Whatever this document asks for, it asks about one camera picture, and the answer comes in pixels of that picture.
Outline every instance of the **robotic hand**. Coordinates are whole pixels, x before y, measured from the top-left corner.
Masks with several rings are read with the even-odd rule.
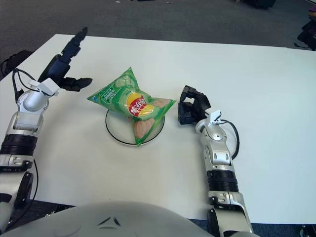
[[[90,78],[64,78],[71,58],[80,51],[79,45],[86,33],[87,27],[76,34],[63,49],[62,55],[58,54],[51,60],[38,81],[23,70],[14,69],[12,72],[18,111],[12,116],[0,150],[0,234],[5,231],[14,209],[23,208],[30,199],[33,174],[28,169],[35,163],[33,152],[49,98],[57,96],[60,88],[80,91],[92,82]],[[19,72],[31,78],[28,82],[31,88],[23,84]],[[28,91],[17,91],[16,73]]]
[[[193,104],[185,102],[194,98]],[[196,89],[185,86],[178,104],[181,124],[197,122],[207,174],[210,210],[207,215],[208,230],[215,237],[227,237],[238,232],[253,233],[242,194],[238,191],[233,159],[238,154],[239,136],[235,126],[220,120],[221,111],[212,112],[207,97]],[[231,155],[226,145],[226,134],[221,124],[229,123],[237,137],[237,148]]]

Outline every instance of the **green chip bag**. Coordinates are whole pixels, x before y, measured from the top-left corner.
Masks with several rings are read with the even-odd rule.
[[[139,89],[132,68],[95,92],[88,100],[132,118],[135,143],[139,146],[157,126],[175,100],[151,97]]]

